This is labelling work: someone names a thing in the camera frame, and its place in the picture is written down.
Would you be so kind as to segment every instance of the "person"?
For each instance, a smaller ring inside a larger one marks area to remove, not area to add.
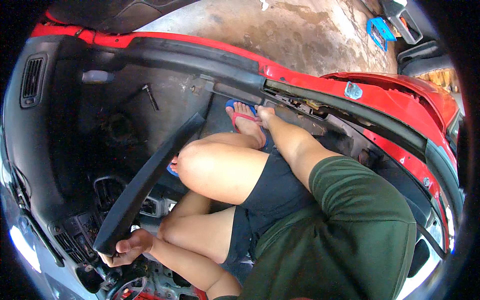
[[[175,167],[190,189],[156,237],[137,229],[109,266],[143,252],[209,299],[394,299],[416,225],[405,198],[354,159],[325,149],[272,108],[227,107],[240,133],[186,145]],[[268,129],[276,148],[259,151]],[[209,214],[211,200],[233,204]],[[219,264],[254,261],[243,287]]]

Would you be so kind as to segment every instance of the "black shorts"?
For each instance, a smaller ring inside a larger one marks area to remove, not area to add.
[[[315,203],[274,147],[247,199],[235,208],[230,249],[223,265],[255,261],[258,239],[276,221]]]

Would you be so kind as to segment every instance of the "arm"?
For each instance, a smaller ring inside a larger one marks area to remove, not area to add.
[[[256,108],[262,126],[270,131],[278,151],[290,165],[293,174],[310,190],[308,180],[313,167],[327,157],[341,154],[325,149],[305,129],[277,117],[273,108]]]
[[[117,243],[118,257],[100,257],[109,267],[131,264],[141,253],[153,255],[161,264],[175,271],[209,299],[220,296],[238,296],[241,286],[234,276],[221,266],[197,253],[160,240],[143,229],[137,229],[128,240]]]

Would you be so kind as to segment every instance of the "red flip-flop strap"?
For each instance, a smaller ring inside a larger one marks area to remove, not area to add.
[[[237,128],[237,126],[235,125],[235,119],[236,119],[237,117],[245,118],[245,119],[247,119],[247,120],[254,121],[254,122],[256,121],[254,117],[250,117],[250,116],[248,116],[248,115],[241,114],[241,113],[239,113],[239,112],[234,112],[234,113],[233,113],[233,116],[232,116],[232,125],[233,125],[233,128],[235,128],[235,130],[236,130],[238,133],[240,133],[240,131],[239,131],[239,129]]]

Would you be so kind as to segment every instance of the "person's left hand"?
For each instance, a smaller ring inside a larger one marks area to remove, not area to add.
[[[140,254],[149,252],[152,244],[153,235],[145,229],[137,229],[132,232],[132,236],[128,240],[121,240],[117,243],[115,248],[118,255],[108,257],[100,252],[98,254],[109,267],[118,267],[131,264]]]

